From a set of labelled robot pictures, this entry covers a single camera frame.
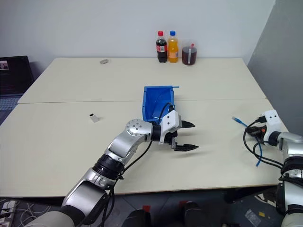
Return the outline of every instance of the blue cable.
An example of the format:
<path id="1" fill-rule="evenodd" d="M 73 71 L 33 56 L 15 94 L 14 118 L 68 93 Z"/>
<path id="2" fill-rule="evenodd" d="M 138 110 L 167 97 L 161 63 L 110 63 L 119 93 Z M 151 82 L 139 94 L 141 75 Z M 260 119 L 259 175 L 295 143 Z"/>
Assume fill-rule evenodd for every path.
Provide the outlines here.
<path id="1" fill-rule="evenodd" d="M 247 124 L 245 124 L 245 123 L 244 123 L 243 121 L 241 121 L 240 119 L 238 119 L 238 118 L 236 118 L 236 117 L 232 117 L 232 119 L 233 119 L 235 122 L 238 122 L 239 124 L 242 124 L 242 125 L 244 125 L 245 127 L 247 127 Z M 262 154 L 263 154 L 261 144 L 259 144 L 259 148 L 260 148 L 260 156 L 261 156 L 261 158 L 258 160 L 258 162 L 257 162 L 257 164 L 256 164 L 256 167 L 258 167 L 258 166 L 260 165 L 261 159 L 262 159 Z"/>

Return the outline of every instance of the tabletop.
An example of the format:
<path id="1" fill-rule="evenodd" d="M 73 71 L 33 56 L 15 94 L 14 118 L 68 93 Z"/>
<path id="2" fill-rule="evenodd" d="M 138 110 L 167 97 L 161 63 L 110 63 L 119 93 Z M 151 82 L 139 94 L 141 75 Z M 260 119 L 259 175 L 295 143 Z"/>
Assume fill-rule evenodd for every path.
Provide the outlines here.
<path id="1" fill-rule="evenodd" d="M 125 124 L 141 118 L 141 107 L 141 101 L 18 104 L 0 126 L 0 196 L 65 196 Z M 175 152 L 154 142 L 115 192 L 277 184 L 279 170 L 255 166 L 257 160 L 243 145 L 244 128 L 232 120 L 250 123 L 272 108 L 267 99 L 177 100 L 182 119 L 196 125 L 180 129 L 177 142 L 199 148 Z M 100 120 L 93 123 L 90 113 Z M 132 160 L 146 147 L 140 145 Z M 273 148 L 263 154 L 282 158 Z"/>
<path id="2" fill-rule="evenodd" d="M 241 58 L 197 59 L 195 65 L 156 58 L 56 58 L 19 103 L 141 101 L 144 86 L 180 86 L 175 100 L 265 98 Z"/>

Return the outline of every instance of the laptop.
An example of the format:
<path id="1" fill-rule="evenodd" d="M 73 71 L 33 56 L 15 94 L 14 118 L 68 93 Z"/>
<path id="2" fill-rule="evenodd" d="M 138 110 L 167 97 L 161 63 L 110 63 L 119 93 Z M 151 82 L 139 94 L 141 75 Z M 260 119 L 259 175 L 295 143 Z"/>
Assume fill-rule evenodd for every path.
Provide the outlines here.
<path id="1" fill-rule="evenodd" d="M 27 56 L 0 57 L 0 124 L 33 82 Z"/>

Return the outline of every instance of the power strip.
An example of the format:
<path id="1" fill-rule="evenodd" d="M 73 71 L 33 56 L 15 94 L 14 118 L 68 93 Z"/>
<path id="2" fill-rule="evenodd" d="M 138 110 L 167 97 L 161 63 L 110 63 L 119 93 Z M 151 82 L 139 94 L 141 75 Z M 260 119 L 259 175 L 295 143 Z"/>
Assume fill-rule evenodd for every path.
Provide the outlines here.
<path id="1" fill-rule="evenodd" d="M 13 220 L 14 220 L 14 214 L 15 214 L 15 206 L 16 201 L 11 200 L 8 202 L 5 202 L 3 204 L 1 213 L 0 213 L 0 227 L 11 227 Z"/>

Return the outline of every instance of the laptop screen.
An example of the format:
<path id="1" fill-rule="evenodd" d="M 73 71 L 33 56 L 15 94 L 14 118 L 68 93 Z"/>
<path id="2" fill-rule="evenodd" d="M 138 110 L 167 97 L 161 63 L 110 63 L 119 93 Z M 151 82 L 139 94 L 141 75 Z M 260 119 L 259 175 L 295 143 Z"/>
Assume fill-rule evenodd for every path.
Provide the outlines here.
<path id="1" fill-rule="evenodd" d="M 0 95 L 23 94 L 34 82 L 27 56 L 0 58 Z"/>

